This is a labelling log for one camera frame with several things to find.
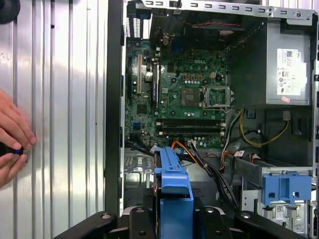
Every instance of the metal bracket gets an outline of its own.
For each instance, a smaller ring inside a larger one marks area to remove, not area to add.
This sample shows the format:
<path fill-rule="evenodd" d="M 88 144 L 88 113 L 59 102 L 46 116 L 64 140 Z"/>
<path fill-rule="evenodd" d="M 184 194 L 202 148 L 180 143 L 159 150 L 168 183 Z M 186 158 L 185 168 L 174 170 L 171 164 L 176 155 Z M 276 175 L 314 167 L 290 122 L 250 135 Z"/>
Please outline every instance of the metal bracket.
<path fill-rule="evenodd" d="M 212 1 L 183 1 L 181 7 L 174 7 L 170 0 L 142 0 L 145 7 L 164 8 L 172 10 L 191 10 L 229 13 L 255 17 L 282 18 L 287 19 L 288 24 L 311 26 L 315 11 L 306 9 L 293 9 L 272 6 L 260 6 L 250 4 L 212 2 Z"/>

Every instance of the power supply label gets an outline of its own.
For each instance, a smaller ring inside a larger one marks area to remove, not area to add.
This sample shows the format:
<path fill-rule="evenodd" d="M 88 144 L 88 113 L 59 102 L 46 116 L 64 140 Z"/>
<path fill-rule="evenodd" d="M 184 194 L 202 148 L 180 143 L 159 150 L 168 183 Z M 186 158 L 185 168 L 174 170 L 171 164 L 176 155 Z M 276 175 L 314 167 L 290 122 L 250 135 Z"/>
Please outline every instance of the power supply label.
<path fill-rule="evenodd" d="M 296 49 L 277 49 L 277 95 L 300 96 L 306 82 L 301 53 Z"/>

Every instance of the hand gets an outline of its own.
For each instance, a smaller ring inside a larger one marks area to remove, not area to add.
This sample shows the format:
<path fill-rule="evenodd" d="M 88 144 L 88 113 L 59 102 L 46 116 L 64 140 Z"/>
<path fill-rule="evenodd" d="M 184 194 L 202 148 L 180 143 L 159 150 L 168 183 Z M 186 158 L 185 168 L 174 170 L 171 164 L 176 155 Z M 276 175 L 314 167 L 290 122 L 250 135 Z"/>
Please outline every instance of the hand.
<path fill-rule="evenodd" d="M 26 164 L 26 155 L 7 153 L 0 157 L 0 188 L 11 182 Z"/>
<path fill-rule="evenodd" d="M 32 145 L 37 143 L 27 120 L 3 91 L 0 91 L 0 142 L 26 150 L 32 150 Z"/>

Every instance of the blue plastic bracket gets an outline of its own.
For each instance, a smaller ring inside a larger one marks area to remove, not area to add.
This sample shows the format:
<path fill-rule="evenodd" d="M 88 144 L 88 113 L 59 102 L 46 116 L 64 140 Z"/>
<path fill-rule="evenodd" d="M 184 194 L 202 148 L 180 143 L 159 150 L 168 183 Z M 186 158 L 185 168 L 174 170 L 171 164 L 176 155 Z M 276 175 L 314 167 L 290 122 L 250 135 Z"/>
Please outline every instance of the blue plastic bracket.
<path fill-rule="evenodd" d="M 293 204 L 296 200 L 310 200 L 312 177 L 297 172 L 285 175 L 263 176 L 262 203 L 269 205 L 273 201 L 285 201 Z"/>
<path fill-rule="evenodd" d="M 157 152 L 161 161 L 161 168 L 155 169 L 156 177 L 161 177 L 160 238 L 192 239 L 194 198 L 188 173 L 173 149 L 158 148 Z"/>

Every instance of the motherboard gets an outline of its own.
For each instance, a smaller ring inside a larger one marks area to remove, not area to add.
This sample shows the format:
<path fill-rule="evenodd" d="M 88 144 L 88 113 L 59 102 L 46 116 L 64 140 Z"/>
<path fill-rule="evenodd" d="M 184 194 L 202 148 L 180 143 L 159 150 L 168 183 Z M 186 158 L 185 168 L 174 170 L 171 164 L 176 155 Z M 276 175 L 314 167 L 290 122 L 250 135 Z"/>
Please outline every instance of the motherboard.
<path fill-rule="evenodd" d="M 125 137 L 168 146 L 222 148 L 225 107 L 231 103 L 224 51 L 151 49 L 128 40 Z"/>

